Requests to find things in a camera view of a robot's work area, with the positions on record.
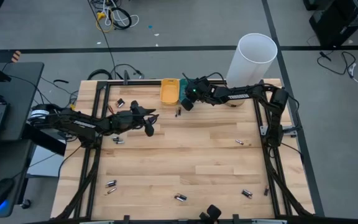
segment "wooden table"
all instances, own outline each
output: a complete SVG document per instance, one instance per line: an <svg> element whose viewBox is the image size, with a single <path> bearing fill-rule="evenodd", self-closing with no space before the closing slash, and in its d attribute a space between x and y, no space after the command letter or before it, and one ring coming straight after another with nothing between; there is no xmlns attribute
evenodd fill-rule
<svg viewBox="0 0 358 224"><path fill-rule="evenodd" d="M281 85L279 79L264 81ZM91 114L96 83L81 83L77 111ZM130 215L131 220L199 219L211 204L222 211L220 218L232 218L232 214L240 218L274 217L270 193L264 196L267 174L253 100L246 100L238 108L196 103L190 112L182 109L176 118L178 105L162 105L159 86L113 86L109 104L115 110L114 103L120 98L126 102L120 110L128 110L131 101L137 100L144 108L157 109L155 114L160 116L151 138L143 129L121 134L125 144L114 144L111 137L104 137L92 220L122 220L124 215ZM291 124L288 109L282 124ZM283 142L297 148L296 138L284 136ZM79 145L69 143L65 156ZM286 146L279 151L288 188L313 213L300 155ZM58 215L76 192L83 156L84 150L80 149L65 162L51 217ZM105 184L114 179L117 190L107 195ZM242 189L251 191L253 199L243 196ZM176 193L187 196L187 201L174 199ZM85 214L87 198L86 192L81 215Z"/></svg>

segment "yellow cable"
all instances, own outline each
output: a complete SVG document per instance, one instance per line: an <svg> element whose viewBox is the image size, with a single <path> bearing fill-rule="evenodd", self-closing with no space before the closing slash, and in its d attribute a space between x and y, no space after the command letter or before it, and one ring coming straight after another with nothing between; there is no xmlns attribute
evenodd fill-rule
<svg viewBox="0 0 358 224"><path fill-rule="evenodd" d="M112 23L114 22L114 19L111 19L111 25L110 25L110 28L108 30L102 30L102 28L100 28L100 25L99 25L99 20L102 19L103 17L106 17L106 16L98 15L98 20L96 21L96 28L98 28L98 30L100 30L102 32L105 32L105 33L110 32L112 30L112 27L113 27Z"/></svg>

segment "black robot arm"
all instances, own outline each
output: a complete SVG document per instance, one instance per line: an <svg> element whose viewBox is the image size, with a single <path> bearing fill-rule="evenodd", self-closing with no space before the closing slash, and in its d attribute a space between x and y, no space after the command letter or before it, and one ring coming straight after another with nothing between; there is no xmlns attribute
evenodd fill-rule
<svg viewBox="0 0 358 224"><path fill-rule="evenodd" d="M271 91L270 101L264 98L263 92ZM188 85L185 88L186 98L181 104L186 110L193 108L195 101L209 103L211 105L220 105L229 100L242 100L254 98L272 115L272 122L267 128L264 137L264 143L271 147L281 145L283 138L283 126L280 124L282 113L288 101L288 92L283 88L275 87L271 84L256 84L239 88L227 88L225 86L216 86L210 84L206 77L188 79Z"/></svg>
<svg viewBox="0 0 358 224"><path fill-rule="evenodd" d="M57 129L78 137L83 147L95 147L99 135L121 134L145 127L146 135L153 136L152 125L158 117L151 114L154 111L155 109L145 109L133 101L129 111L120 111L106 118L94 118L69 108L46 104L33 107L29 121L37 129Z"/></svg>

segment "computer mouse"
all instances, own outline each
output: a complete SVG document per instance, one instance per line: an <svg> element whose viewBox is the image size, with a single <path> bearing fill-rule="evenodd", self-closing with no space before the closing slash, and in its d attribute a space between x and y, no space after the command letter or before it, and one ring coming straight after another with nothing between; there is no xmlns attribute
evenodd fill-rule
<svg viewBox="0 0 358 224"><path fill-rule="evenodd" d="M14 185L12 178L0 180L0 205L6 200Z"/></svg>

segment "white paper tube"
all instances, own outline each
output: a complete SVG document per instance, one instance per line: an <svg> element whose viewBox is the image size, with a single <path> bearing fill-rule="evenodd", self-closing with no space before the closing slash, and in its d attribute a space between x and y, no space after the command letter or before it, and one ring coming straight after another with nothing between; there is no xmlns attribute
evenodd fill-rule
<svg viewBox="0 0 358 224"><path fill-rule="evenodd" d="M237 46L227 72L229 88L259 83L277 56L277 46L263 34L247 34Z"/></svg>

